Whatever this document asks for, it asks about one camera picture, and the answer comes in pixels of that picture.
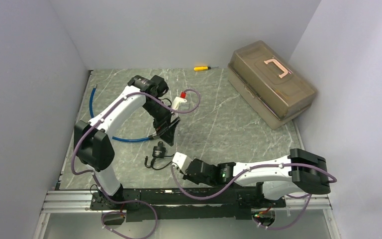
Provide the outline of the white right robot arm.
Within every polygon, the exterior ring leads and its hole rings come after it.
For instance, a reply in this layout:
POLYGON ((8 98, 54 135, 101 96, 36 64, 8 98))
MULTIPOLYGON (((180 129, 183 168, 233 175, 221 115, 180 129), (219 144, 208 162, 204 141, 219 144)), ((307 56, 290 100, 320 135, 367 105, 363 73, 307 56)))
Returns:
POLYGON ((182 173, 184 180, 220 186, 213 198, 232 186, 261 183, 262 188, 254 193, 254 200, 261 207, 292 193, 329 194, 330 184, 337 182, 337 178, 328 173, 325 158, 300 148, 293 148, 288 155, 273 160, 217 165, 177 152, 173 168, 182 173))

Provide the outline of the blue cable lock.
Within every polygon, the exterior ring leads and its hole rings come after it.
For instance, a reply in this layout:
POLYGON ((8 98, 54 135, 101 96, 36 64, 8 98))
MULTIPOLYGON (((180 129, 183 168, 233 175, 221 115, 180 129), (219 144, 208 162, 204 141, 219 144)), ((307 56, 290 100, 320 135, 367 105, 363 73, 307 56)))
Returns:
POLYGON ((91 119, 91 125, 97 125, 96 129, 103 129, 111 140, 123 142, 142 142, 157 138, 156 133, 147 137, 136 139, 125 139, 115 136, 117 130, 124 122, 145 103, 155 103, 159 105, 159 97, 155 94, 145 93, 135 86, 126 86, 121 94, 115 98, 101 113, 94 114, 91 119))

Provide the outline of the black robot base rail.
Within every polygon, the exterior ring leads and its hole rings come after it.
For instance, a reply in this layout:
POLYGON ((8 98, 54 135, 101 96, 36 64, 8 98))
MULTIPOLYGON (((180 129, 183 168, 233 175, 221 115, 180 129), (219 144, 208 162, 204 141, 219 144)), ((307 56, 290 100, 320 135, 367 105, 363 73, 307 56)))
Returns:
POLYGON ((124 189, 122 200, 109 201, 102 192, 92 193, 92 211, 123 211, 127 222, 143 220, 176 220, 235 218, 249 220, 257 210, 285 208, 283 196, 268 200, 262 192, 262 184, 256 186, 232 185, 219 196, 208 200, 195 200, 184 195, 178 188, 124 189))

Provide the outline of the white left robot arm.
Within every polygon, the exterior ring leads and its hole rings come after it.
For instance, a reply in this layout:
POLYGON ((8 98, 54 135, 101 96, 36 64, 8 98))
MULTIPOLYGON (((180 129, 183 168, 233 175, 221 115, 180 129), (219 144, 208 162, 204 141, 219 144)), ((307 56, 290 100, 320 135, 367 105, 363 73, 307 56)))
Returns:
POLYGON ((137 109, 143 108, 153 118, 156 136, 172 146, 180 118, 173 119, 168 106, 159 100, 168 90, 160 76, 146 79, 136 75, 103 112, 88 122, 80 120, 75 124, 74 157, 87 167, 100 189, 106 192, 103 202, 110 209, 119 208, 124 199, 123 186, 112 165, 115 158, 112 138, 137 109))

